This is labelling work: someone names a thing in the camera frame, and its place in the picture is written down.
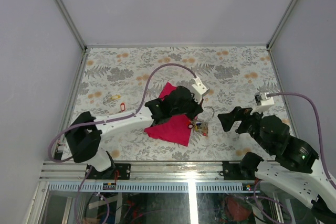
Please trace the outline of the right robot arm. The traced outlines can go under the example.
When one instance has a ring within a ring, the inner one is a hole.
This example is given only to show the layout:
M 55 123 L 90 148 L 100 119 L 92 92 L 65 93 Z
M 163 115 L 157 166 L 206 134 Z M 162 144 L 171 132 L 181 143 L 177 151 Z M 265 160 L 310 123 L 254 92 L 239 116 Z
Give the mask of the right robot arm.
M 335 188 L 323 170 L 322 158 L 305 141 L 292 136 L 289 126 L 275 115 L 264 116 L 251 108 L 235 107 L 219 114 L 225 132 L 240 122 L 236 133 L 247 133 L 283 168 L 301 176 L 293 178 L 259 155 L 247 152 L 239 163 L 240 175 L 267 181 L 294 196 L 323 223 L 335 223 Z

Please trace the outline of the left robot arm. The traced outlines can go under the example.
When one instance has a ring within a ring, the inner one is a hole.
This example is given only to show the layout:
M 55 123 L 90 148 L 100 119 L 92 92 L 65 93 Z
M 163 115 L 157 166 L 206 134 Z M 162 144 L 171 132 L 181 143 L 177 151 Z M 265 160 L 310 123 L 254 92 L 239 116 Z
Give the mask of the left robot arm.
M 102 121 L 89 111 L 81 113 L 65 133 L 73 161 L 92 166 L 103 179 L 111 178 L 115 165 L 108 151 L 100 147 L 102 138 L 167 124 L 179 115 L 194 119 L 203 112 L 202 100 L 207 91 L 201 85 L 191 89 L 178 86 L 164 98 L 146 102 L 137 111 L 111 115 Z

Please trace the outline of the large keyring with keys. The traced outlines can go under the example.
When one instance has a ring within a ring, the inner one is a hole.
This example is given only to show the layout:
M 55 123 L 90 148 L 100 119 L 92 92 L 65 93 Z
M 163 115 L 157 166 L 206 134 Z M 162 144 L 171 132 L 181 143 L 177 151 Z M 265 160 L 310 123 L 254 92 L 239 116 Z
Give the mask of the large keyring with keys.
M 194 132 L 199 133 L 202 136 L 208 136 L 209 127 L 208 124 L 215 115 L 215 110 L 211 106 L 203 107 L 203 112 L 201 112 L 197 117 L 191 120 L 188 124 L 188 128 Z

